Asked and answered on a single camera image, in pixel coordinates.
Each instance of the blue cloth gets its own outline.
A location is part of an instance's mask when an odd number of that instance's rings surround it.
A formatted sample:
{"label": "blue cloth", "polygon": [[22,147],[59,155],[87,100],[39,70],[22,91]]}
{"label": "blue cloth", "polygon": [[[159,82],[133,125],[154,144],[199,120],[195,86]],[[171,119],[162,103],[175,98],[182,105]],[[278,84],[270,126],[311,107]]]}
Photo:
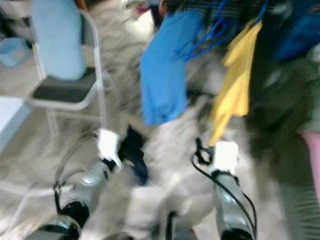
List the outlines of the blue cloth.
{"label": "blue cloth", "polygon": [[31,20],[45,72],[76,81],[86,71],[82,22],[72,0],[32,0]]}
{"label": "blue cloth", "polygon": [[167,15],[140,60],[142,111],[146,125],[176,119],[187,107],[186,56],[202,29],[202,15]]}

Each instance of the chair seat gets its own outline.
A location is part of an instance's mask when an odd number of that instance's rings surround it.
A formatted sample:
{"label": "chair seat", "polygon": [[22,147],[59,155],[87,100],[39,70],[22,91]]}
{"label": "chair seat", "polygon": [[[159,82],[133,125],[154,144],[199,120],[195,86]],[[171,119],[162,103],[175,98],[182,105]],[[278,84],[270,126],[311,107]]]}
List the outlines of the chair seat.
{"label": "chair seat", "polygon": [[95,68],[88,67],[83,77],[77,81],[59,80],[47,76],[33,92],[34,100],[64,103],[82,102],[96,81]]}

